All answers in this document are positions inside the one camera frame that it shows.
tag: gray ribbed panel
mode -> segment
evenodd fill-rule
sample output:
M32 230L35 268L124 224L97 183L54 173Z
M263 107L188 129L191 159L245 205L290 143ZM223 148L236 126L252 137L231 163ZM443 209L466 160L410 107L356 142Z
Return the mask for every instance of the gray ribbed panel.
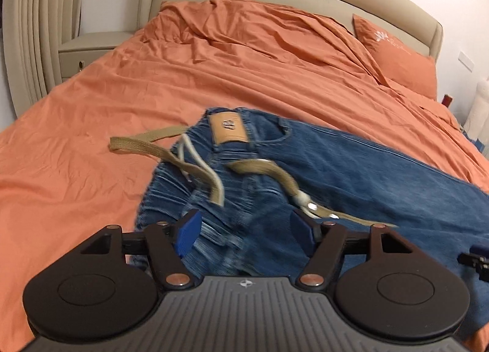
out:
M358 333L321 294L286 278L206 277L197 289L171 292L150 320L99 344L38 338L26 352L463 352L453 339L400 346Z

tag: brown leather patch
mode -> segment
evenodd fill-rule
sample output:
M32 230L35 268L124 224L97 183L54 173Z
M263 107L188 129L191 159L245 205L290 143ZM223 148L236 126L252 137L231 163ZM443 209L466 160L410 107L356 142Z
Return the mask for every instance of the brown leather patch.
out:
M214 143L249 142L241 116L237 112L220 112L209 116Z

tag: orange blanket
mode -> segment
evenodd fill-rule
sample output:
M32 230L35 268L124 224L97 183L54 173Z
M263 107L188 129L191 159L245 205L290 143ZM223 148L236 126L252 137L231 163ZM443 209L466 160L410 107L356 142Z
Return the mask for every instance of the orange blanket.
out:
M111 153L109 137L191 125L212 106L349 131L489 192L489 162L448 110L386 80L334 20L253 0L165 3L0 134L2 352L33 337L22 291L34 275L107 224L133 227L156 160Z

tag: fabric belt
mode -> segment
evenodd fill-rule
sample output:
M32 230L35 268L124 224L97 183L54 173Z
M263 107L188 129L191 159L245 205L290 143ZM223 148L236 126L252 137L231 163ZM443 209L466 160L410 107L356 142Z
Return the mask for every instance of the fabric belt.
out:
M151 130L132 137L111 137L109 147L112 151L121 149L131 153L152 155L161 159L163 162L173 164L178 167L184 175L190 174L201 182L207 184L210 187L209 200L219 206L223 206L224 187L222 181L216 172L212 170L197 153L192 141L185 134L187 129L187 126L171 126L158 130ZM178 141L178 157L169 150L152 143L156 140L176 137L179 135L181 135L181 138ZM185 148L190 152L195 162L197 162L197 165L184 161ZM332 219L343 218L365 226L382 223L389 227L397 227L397 225L390 223L375 222L353 217L352 215L330 210L317 204L307 193L300 190L297 182L288 172L279 167L272 160L244 159L228 163L227 167L237 174L262 174L272 177L282 186L294 203L309 217Z

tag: black circular disc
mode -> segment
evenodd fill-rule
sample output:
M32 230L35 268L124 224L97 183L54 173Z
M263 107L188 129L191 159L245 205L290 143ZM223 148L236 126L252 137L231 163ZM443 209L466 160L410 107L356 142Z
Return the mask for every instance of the black circular disc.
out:
M58 341L87 342L132 328L155 307L152 279L123 262L82 256L69 266L53 265L24 290L24 309L41 335Z
M385 254L348 270L338 280L335 300L360 328L404 341L454 331L469 308L460 278L412 254Z

